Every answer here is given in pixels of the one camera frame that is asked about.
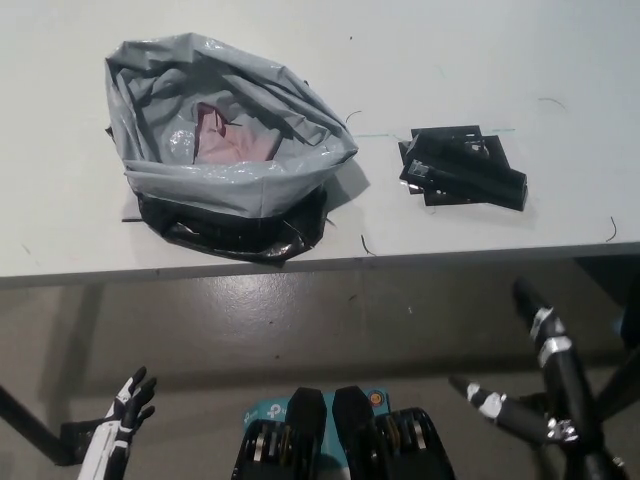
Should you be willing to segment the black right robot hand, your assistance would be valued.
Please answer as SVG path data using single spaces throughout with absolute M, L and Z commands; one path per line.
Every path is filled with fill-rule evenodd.
M 525 442 L 567 445 L 587 452 L 603 449 L 602 420 L 577 349 L 559 315 L 524 279 L 514 282 L 512 295 L 535 346 L 546 410 L 540 412 L 460 376 L 451 376 L 450 385 L 485 419 Z

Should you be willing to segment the white and black left hand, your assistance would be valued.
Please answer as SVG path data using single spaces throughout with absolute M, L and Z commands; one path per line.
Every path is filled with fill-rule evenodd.
M 134 436 L 155 413 L 150 402 L 157 379 L 139 368 L 123 385 L 107 411 L 95 424 L 78 480 L 122 480 L 129 463 Z

